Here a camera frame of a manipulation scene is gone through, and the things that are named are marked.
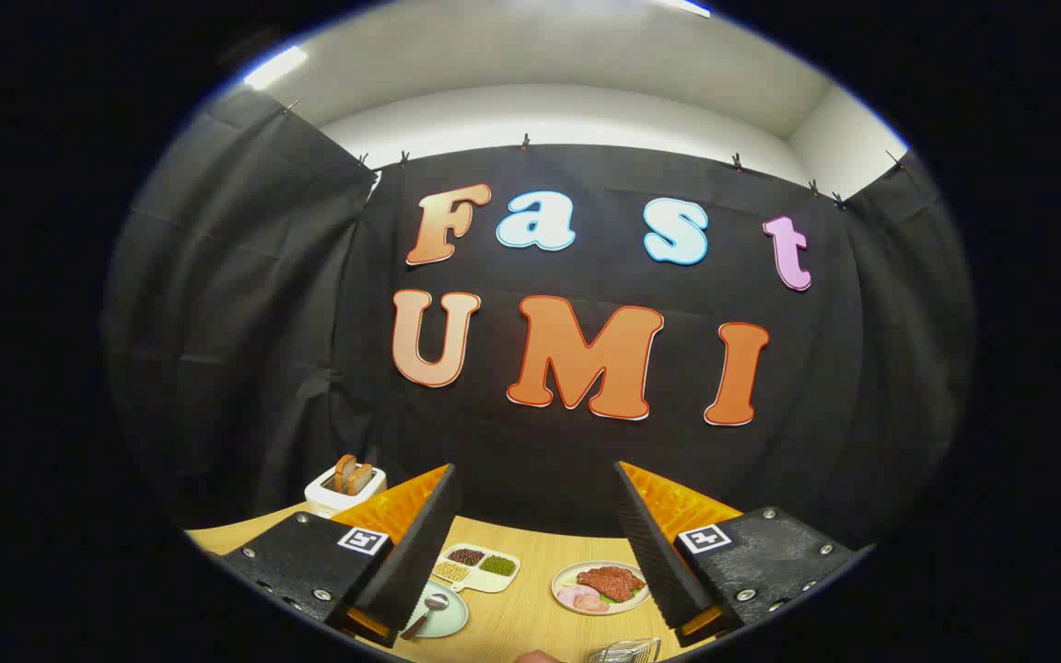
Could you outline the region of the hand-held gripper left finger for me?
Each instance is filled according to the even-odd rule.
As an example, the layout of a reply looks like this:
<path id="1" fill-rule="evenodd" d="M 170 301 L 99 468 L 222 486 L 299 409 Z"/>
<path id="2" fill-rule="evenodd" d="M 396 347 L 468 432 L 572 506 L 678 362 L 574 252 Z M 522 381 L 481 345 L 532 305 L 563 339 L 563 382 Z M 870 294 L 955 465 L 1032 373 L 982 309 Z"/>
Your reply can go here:
<path id="1" fill-rule="evenodd" d="M 456 513 L 458 470 L 446 463 L 331 518 L 292 514 L 220 561 L 292 612 L 392 647 Z"/>

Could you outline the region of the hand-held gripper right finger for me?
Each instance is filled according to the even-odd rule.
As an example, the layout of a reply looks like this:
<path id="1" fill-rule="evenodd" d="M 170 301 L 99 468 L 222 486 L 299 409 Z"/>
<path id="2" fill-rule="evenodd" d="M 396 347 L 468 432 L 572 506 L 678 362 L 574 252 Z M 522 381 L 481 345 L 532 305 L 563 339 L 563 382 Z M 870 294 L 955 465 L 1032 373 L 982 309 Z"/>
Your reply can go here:
<path id="1" fill-rule="evenodd" d="M 782 507 L 741 512 L 632 463 L 613 471 L 618 521 L 681 646 L 775 620 L 873 551 L 852 549 Z"/>

